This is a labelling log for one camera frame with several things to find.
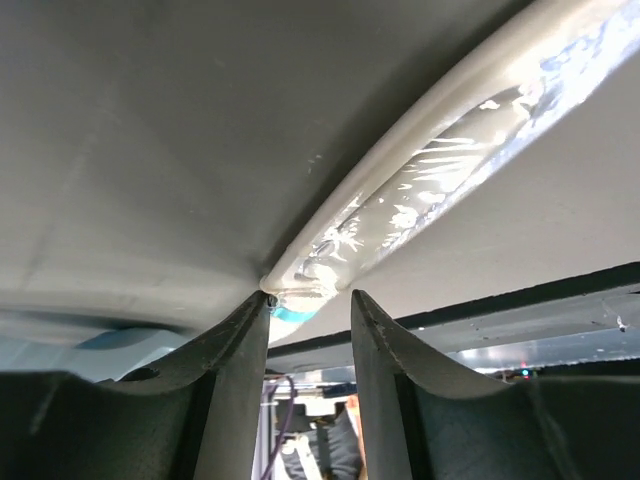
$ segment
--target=wire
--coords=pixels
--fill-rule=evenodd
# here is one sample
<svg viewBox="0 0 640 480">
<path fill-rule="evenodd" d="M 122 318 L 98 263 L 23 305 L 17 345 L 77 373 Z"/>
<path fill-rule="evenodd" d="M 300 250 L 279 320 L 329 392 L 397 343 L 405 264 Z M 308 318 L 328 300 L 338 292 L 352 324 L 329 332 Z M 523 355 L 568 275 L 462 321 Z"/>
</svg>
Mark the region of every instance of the wire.
<svg viewBox="0 0 640 480">
<path fill-rule="evenodd" d="M 282 422 L 282 428 L 280 429 L 280 432 L 278 432 L 278 436 L 276 437 L 276 443 L 273 447 L 273 451 L 271 452 L 271 455 L 269 455 L 269 462 L 267 463 L 267 466 L 265 467 L 264 472 L 260 477 L 260 480 L 269 480 L 271 476 L 271 471 L 273 470 L 273 467 L 276 463 L 276 458 L 278 458 L 278 453 L 280 453 L 280 450 L 282 449 L 282 445 L 284 445 L 284 437 L 287 433 L 287 430 L 289 430 L 289 424 L 291 423 L 291 418 L 293 417 L 293 404 L 296 398 L 296 388 L 293 383 L 293 379 L 290 376 L 287 375 L 286 379 L 289 382 L 289 389 L 290 389 L 289 400 L 287 402 L 287 414 L 284 417 L 284 421 Z M 269 397 L 273 396 L 273 394 L 276 391 L 276 388 L 277 387 L 274 385 L 272 389 L 267 390 Z"/>
</svg>

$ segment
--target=white plastic tube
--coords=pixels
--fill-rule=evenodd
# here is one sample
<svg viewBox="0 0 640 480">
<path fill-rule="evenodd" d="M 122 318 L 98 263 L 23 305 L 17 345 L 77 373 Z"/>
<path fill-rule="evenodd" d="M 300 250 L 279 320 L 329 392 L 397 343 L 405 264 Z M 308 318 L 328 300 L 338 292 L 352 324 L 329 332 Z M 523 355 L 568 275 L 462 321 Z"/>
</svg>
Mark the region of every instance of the white plastic tube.
<svg viewBox="0 0 640 480">
<path fill-rule="evenodd" d="M 509 21 L 367 153 L 262 280 L 278 299 L 270 342 L 584 101 L 639 40 L 640 0 L 541 0 Z"/>
</svg>

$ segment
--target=teal tape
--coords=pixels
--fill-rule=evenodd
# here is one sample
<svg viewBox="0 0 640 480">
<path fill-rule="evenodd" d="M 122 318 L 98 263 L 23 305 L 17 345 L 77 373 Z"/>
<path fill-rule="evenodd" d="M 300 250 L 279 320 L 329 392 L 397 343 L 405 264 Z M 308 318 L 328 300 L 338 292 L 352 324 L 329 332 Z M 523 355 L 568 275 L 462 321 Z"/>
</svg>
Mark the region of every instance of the teal tape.
<svg viewBox="0 0 640 480">
<path fill-rule="evenodd" d="M 294 312 L 284 307 L 277 307 L 271 312 L 271 316 L 288 323 L 304 323 L 310 320 L 317 312 Z"/>
</svg>

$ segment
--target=metal frame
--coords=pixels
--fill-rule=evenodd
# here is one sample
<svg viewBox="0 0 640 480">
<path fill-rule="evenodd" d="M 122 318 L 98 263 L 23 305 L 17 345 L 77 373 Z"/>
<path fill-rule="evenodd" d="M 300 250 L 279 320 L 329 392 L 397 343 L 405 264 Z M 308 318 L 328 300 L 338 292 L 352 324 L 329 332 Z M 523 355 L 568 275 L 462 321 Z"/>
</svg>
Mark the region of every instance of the metal frame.
<svg viewBox="0 0 640 480">
<path fill-rule="evenodd" d="M 454 353 L 563 335 L 605 333 L 618 327 L 615 316 L 603 315 L 605 303 L 623 315 L 630 314 L 627 323 L 640 327 L 640 316 L 634 313 L 640 311 L 637 292 L 638 262 L 417 313 L 397 322 L 437 350 Z M 351 339 L 347 330 L 271 348 L 267 367 L 293 373 L 350 366 L 354 362 Z"/>
</svg>

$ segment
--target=purple wire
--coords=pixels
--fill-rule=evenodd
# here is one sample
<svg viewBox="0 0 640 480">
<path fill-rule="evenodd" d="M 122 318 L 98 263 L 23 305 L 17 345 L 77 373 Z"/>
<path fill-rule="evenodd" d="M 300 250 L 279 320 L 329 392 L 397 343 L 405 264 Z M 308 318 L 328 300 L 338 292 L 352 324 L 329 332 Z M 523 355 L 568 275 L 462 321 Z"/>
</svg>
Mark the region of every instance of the purple wire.
<svg viewBox="0 0 640 480">
<path fill-rule="evenodd" d="M 282 445 L 284 445 L 284 436 L 289 430 L 289 424 L 291 423 L 291 418 L 293 417 L 293 403 L 296 398 L 296 388 L 293 384 L 293 380 L 290 376 L 287 375 L 287 381 L 289 382 L 289 388 L 291 394 L 289 395 L 289 401 L 287 402 L 287 415 L 284 417 L 284 422 L 282 422 L 282 428 L 276 437 L 276 444 L 273 447 L 273 451 L 271 455 L 269 455 L 269 462 L 267 463 L 266 468 L 264 469 L 264 473 L 260 477 L 260 480 L 269 480 L 271 476 L 271 471 L 273 470 L 274 465 L 276 464 L 276 458 L 278 458 L 278 453 L 280 453 L 280 449 Z M 276 392 L 277 386 L 273 386 L 271 390 L 267 390 L 269 395 L 269 400 L 273 397 L 273 394 Z"/>
</svg>

